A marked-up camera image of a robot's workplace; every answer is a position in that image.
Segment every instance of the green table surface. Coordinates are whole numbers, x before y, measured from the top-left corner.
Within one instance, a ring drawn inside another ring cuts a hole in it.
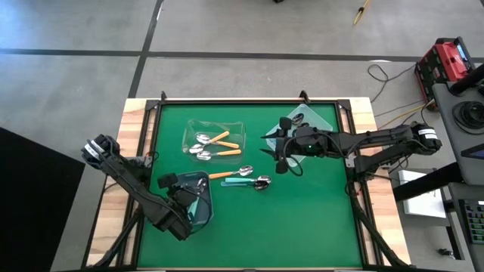
[[[150,191],[164,194],[157,178],[166,173],[235,171],[252,165],[250,177],[270,175],[264,191],[220,187],[210,181],[214,216],[199,233],[178,241],[144,224],[139,267],[361,267],[352,208],[344,192],[342,159],[305,158],[304,175],[275,173],[275,161],[259,148],[260,137],[297,104],[165,105]],[[311,108],[337,130],[333,104]],[[189,119],[244,122],[247,139],[238,165],[197,162],[182,152]]]

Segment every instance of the orange handle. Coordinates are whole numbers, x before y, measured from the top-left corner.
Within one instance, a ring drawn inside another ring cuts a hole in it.
[[[232,175],[232,172],[210,174],[209,179],[223,178],[223,177],[228,177],[229,175]]]
[[[219,136],[217,136],[213,139],[210,139],[209,143],[213,143],[214,141],[218,141],[218,140],[222,139],[223,137],[228,136],[229,134],[230,134],[230,132],[226,131],[226,132],[220,134]]]
[[[218,152],[217,155],[219,155],[219,156],[227,156],[227,155],[238,155],[240,153],[242,153],[241,150],[230,150],[230,151]]]
[[[222,141],[216,141],[216,144],[220,144],[224,147],[230,147],[230,148],[239,148],[238,144],[233,144],[233,143],[228,143],[228,142],[222,142]]]

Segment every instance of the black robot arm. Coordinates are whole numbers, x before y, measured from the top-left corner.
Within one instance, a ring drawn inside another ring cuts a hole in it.
[[[119,154],[119,144],[110,136],[100,134],[82,148],[82,158],[92,167],[111,176],[140,205],[144,216],[159,230],[168,230],[178,240],[187,239],[192,230],[187,207],[196,199],[174,184],[168,197],[150,193],[143,182],[150,178],[150,169],[136,160]]]
[[[432,155],[442,146],[433,128],[416,122],[361,134],[304,127],[295,129],[292,137],[287,135],[291,128],[290,119],[282,117],[279,125],[281,128],[274,134],[262,137],[275,138],[275,151],[262,151],[270,154],[277,161],[276,172],[280,174],[289,169],[287,158],[292,155],[349,158],[357,149],[388,146],[373,156],[354,158],[352,174],[361,180],[368,173],[375,173],[381,165],[392,164],[411,154]]]

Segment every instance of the gray floor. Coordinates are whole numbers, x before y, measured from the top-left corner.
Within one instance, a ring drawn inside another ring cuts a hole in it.
[[[0,48],[140,51],[156,0],[78,2],[0,0]],[[484,57],[484,8],[479,0],[374,0],[357,27],[364,1],[165,0],[152,51],[256,52],[422,56],[439,37],[462,36],[473,57]],[[0,126],[80,160],[86,138],[116,136],[138,57],[0,54]],[[380,83],[373,62],[154,58],[144,65],[136,97],[373,97]],[[412,63],[379,63],[395,75]],[[390,82],[374,113],[420,100],[409,72]],[[382,125],[407,107],[377,117]],[[438,114],[426,113],[444,147],[410,166],[432,168],[455,159]],[[101,193],[102,175],[86,173],[61,241],[54,270],[82,261]],[[412,263],[472,270],[468,261],[435,253],[448,247],[443,227],[402,217]]]

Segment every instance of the keyboard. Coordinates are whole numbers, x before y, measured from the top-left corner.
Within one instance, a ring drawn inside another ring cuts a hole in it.
[[[459,200],[461,210],[467,220],[466,232],[473,244],[484,245],[484,200]]]

